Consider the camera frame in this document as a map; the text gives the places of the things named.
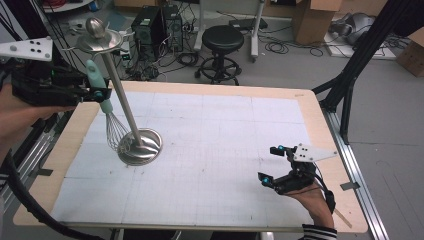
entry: whisk head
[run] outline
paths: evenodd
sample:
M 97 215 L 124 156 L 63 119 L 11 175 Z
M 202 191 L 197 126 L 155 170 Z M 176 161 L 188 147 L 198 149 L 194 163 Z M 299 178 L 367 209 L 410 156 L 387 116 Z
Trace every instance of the whisk head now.
M 106 136 L 110 148 L 117 153 L 129 151 L 131 140 L 125 138 L 123 140 L 124 142 L 121 142 L 128 132 L 127 128 L 119 121 L 115 114 L 112 112 L 106 114 Z

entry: grid paper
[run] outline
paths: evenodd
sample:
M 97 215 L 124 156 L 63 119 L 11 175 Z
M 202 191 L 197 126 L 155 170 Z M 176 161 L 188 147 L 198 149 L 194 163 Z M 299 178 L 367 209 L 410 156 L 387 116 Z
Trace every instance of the grid paper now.
M 55 219 L 197 229 L 312 222 L 296 200 L 257 177 L 290 170 L 270 147 L 310 144 L 296 100 L 145 92 L 127 92 L 127 98 L 137 126 L 161 135 L 161 153 L 147 165 L 127 166 L 108 147 L 99 111 L 63 181 Z M 111 102 L 127 125 L 115 93 Z

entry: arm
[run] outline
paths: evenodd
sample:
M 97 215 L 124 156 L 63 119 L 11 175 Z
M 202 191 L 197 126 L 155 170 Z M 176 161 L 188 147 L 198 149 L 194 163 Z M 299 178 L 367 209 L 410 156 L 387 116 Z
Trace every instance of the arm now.
M 75 107 L 34 107 L 12 94 L 10 84 L 0 91 L 0 165 L 9 149 L 25 136 L 28 127 L 39 118 L 47 119 L 53 113 L 73 110 Z

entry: metal pole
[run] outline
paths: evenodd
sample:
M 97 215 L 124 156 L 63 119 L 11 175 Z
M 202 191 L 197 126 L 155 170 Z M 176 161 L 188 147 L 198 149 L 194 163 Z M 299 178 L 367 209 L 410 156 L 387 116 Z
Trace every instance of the metal pole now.
M 121 79 L 119 79 L 115 65 L 113 64 L 112 57 L 110 56 L 110 53 L 104 53 L 102 54 L 102 58 L 105 62 L 106 69 L 109 73 L 110 79 L 112 80 L 113 86 L 115 87 L 116 95 L 118 95 L 119 102 L 121 103 L 122 109 L 124 110 L 125 117 L 127 118 L 128 124 L 130 125 L 131 132 L 138 143 L 138 147 L 143 147 L 143 142 L 141 140 L 137 124 L 135 123 L 130 105 L 128 104 L 127 96 L 125 95 L 124 88 L 121 84 Z

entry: whisk handle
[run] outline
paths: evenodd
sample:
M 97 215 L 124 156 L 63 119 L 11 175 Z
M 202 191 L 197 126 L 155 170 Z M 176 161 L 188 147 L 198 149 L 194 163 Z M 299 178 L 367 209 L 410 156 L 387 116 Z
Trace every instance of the whisk handle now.
M 92 87 L 106 88 L 106 83 L 102 75 L 100 74 L 99 68 L 93 62 L 93 60 L 91 59 L 87 60 L 86 69 L 87 69 L 88 81 L 90 81 L 90 85 Z M 102 108 L 102 111 L 106 114 L 111 113 L 113 111 L 113 107 L 109 99 L 106 99 L 103 102 L 101 102 L 100 107 Z

